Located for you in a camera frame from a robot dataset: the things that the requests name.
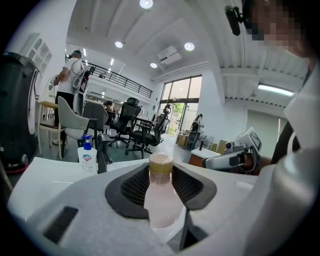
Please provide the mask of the black mezzanine railing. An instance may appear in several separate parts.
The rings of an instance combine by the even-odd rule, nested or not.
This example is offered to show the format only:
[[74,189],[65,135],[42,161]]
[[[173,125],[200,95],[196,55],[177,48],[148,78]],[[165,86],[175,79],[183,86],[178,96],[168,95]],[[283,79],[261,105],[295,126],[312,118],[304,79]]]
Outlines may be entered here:
[[105,81],[124,87],[130,91],[138,93],[139,95],[147,98],[151,98],[153,91],[149,88],[125,77],[116,72],[108,70],[104,67],[92,64],[90,62],[82,61],[84,67],[89,70],[91,76],[103,79]]

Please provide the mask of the white shelf cabinet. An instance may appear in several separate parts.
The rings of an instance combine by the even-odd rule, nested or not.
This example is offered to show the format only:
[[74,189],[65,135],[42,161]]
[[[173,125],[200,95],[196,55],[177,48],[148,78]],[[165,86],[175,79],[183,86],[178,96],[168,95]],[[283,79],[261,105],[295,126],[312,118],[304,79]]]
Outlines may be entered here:
[[35,86],[35,93],[39,95],[43,75],[52,59],[52,53],[40,33],[32,33],[23,45],[20,55],[33,61],[39,75]]

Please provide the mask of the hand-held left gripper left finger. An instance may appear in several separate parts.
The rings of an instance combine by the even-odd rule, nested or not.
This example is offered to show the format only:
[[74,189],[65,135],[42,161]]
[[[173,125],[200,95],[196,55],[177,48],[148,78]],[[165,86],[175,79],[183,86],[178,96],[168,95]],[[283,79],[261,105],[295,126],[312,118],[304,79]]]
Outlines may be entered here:
[[152,231],[144,208],[147,163],[81,179],[28,219],[53,256],[176,256]]

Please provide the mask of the white sink basin vanity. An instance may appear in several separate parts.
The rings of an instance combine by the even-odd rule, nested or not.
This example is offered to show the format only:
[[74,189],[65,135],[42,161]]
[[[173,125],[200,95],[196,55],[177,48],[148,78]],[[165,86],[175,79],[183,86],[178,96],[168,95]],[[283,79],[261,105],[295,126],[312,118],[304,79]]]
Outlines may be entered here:
[[[148,158],[113,163],[111,171],[142,163],[147,163],[149,170]],[[168,246],[169,241],[180,234],[179,249],[181,251],[181,248],[187,248],[202,238],[200,233],[195,235],[188,230],[188,224],[191,223],[189,213],[203,209],[215,197],[217,187],[213,181],[191,173],[189,170],[184,170],[179,167],[179,164],[173,161],[172,185],[184,205],[180,217],[167,228],[150,227]],[[79,162],[35,157],[16,183],[7,209],[27,237],[42,248],[34,231],[27,225],[28,218],[73,183],[93,175],[99,174],[84,171]]]

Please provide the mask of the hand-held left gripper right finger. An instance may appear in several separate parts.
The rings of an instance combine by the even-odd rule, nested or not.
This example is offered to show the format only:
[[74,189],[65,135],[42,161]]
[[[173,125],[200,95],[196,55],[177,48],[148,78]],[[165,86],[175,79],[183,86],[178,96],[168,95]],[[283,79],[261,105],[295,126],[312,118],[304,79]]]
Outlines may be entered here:
[[179,167],[213,181],[214,198],[189,213],[187,228],[201,238],[178,256],[268,256],[295,234],[317,200],[317,152],[303,150],[263,168],[258,176]]

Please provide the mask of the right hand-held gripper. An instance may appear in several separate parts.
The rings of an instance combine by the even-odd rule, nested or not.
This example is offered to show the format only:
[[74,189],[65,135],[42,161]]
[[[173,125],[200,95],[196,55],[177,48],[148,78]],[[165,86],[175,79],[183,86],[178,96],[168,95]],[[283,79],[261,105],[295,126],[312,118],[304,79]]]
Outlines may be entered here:
[[202,167],[223,172],[229,172],[231,168],[238,168],[242,172],[252,172],[259,164],[262,148],[262,142],[256,131],[250,127],[232,141],[246,143],[249,149],[246,152],[204,158],[201,162]]

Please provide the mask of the cardboard sheets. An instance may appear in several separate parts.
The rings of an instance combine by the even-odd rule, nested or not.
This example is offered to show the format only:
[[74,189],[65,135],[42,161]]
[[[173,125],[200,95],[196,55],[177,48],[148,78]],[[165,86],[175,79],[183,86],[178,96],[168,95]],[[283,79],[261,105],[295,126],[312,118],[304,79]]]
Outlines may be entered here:
[[213,143],[211,146],[211,151],[219,153],[220,155],[223,155],[226,149],[226,144],[228,142],[225,140],[220,140],[218,144]]

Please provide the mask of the black office chair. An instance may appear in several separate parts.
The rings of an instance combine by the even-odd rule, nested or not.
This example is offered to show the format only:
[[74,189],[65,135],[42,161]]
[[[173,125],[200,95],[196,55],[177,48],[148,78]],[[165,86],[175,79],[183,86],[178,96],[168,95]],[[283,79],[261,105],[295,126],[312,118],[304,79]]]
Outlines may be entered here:
[[129,152],[141,152],[141,158],[144,159],[144,153],[152,154],[148,146],[156,147],[161,143],[161,134],[167,116],[167,113],[160,115],[160,121],[155,124],[154,134],[151,134],[152,121],[137,118],[139,123],[136,126],[141,130],[137,129],[129,134],[129,138],[134,141],[134,145],[132,148],[125,150],[125,155],[128,155]]
[[116,130],[117,135],[113,137],[108,145],[111,147],[113,143],[121,141],[126,144],[126,148],[129,147],[128,138],[123,138],[122,135],[129,135],[133,129],[137,116],[141,112],[141,107],[138,106],[139,100],[130,97],[122,104],[120,116],[115,123],[110,125],[110,128]]
[[159,114],[155,120],[155,127],[154,127],[154,132],[157,135],[162,135],[166,132],[167,126],[169,124],[169,114],[171,113],[171,105],[167,104],[163,112]]

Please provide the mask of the cardboard box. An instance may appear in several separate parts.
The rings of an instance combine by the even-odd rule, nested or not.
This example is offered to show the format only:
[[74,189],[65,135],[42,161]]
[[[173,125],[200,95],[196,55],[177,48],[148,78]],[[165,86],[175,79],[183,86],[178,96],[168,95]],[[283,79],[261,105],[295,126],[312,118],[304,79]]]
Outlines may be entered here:
[[187,143],[188,143],[188,140],[189,140],[189,135],[185,135],[185,134],[182,134],[182,133],[179,133],[176,137],[176,144],[182,148],[185,148],[187,146]]

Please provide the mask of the cream wooden chair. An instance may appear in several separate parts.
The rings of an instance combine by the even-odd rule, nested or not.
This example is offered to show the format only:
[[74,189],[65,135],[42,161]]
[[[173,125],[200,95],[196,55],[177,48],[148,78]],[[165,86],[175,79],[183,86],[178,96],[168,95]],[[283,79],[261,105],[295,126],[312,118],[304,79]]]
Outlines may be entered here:
[[51,140],[51,133],[56,133],[58,135],[57,139],[57,146],[58,146],[58,156],[59,159],[62,160],[65,154],[65,147],[66,147],[66,141],[67,141],[67,135],[65,132],[65,127],[62,126],[59,122],[55,122],[55,116],[50,117],[50,113],[47,112],[47,115],[45,115],[46,111],[52,111],[53,114],[55,114],[55,110],[58,109],[58,105],[50,102],[50,101],[40,101],[39,102],[39,108],[38,108],[38,118],[37,118],[37,139],[38,139],[38,149],[40,155],[43,154],[42,152],[42,145],[41,145],[41,130],[47,131],[47,137],[48,137],[48,144],[49,147],[52,146],[52,140]]

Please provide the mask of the tall glass window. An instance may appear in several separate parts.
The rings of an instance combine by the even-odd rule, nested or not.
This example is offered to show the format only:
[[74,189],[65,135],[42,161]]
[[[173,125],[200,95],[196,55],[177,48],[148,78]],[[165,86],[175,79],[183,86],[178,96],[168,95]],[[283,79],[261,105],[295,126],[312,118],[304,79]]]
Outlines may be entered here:
[[166,133],[176,136],[191,128],[198,112],[201,87],[201,75],[174,80],[163,85],[158,112],[161,113],[166,105],[171,107]]

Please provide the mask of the black faucet with lever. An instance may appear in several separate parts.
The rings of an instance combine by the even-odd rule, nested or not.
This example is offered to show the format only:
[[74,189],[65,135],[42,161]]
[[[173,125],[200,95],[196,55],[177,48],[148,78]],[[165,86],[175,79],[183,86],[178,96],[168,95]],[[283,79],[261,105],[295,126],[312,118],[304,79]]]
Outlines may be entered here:
[[108,171],[108,165],[113,163],[112,158],[108,153],[109,143],[108,136],[104,133],[101,133],[97,137],[98,148],[97,148],[97,173],[103,174]]

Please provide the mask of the long tube light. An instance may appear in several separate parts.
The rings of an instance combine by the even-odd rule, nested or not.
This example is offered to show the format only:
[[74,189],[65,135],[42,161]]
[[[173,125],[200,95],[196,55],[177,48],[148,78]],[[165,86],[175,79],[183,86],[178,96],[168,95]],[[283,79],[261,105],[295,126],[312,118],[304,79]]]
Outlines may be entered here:
[[257,89],[262,90],[262,91],[268,91],[268,92],[272,92],[272,93],[281,94],[281,95],[284,95],[287,97],[292,97],[294,95],[293,91],[283,89],[280,87],[276,87],[276,86],[262,84],[262,83],[258,84]]

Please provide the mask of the small white basin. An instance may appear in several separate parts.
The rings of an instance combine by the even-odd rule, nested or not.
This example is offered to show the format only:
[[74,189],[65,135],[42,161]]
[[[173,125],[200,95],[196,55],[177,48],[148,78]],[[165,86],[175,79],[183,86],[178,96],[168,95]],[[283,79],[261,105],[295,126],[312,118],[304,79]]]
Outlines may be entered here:
[[197,156],[199,158],[205,159],[205,158],[212,158],[212,157],[218,157],[221,154],[215,151],[208,150],[206,148],[202,148],[201,150],[199,148],[194,149],[191,151],[191,154],[194,156]]

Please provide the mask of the pink cup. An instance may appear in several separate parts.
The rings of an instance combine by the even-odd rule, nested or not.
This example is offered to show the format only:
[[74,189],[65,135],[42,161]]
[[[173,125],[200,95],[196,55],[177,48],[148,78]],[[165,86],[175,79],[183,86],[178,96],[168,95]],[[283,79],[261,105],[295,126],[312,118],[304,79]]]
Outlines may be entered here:
[[150,226],[163,229],[173,225],[180,217],[184,205],[172,184],[174,159],[164,153],[149,156],[149,186],[144,197]]

